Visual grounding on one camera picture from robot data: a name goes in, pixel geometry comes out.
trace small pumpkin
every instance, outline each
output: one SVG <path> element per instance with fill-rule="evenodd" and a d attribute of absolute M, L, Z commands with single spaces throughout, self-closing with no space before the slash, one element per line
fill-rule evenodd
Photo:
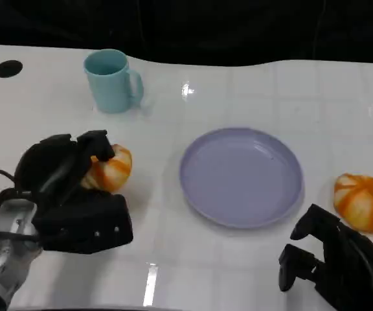
<path fill-rule="evenodd" d="M 354 229 L 373 233 L 373 177 L 343 174 L 334 191 L 336 211 Z"/>
<path fill-rule="evenodd" d="M 130 151 L 118 144 L 114 144 L 112 148 L 115 156 L 107 162 L 91 157 L 93 164 L 81 181 L 83 187 L 116 192 L 128 180 L 132 169 Z"/>

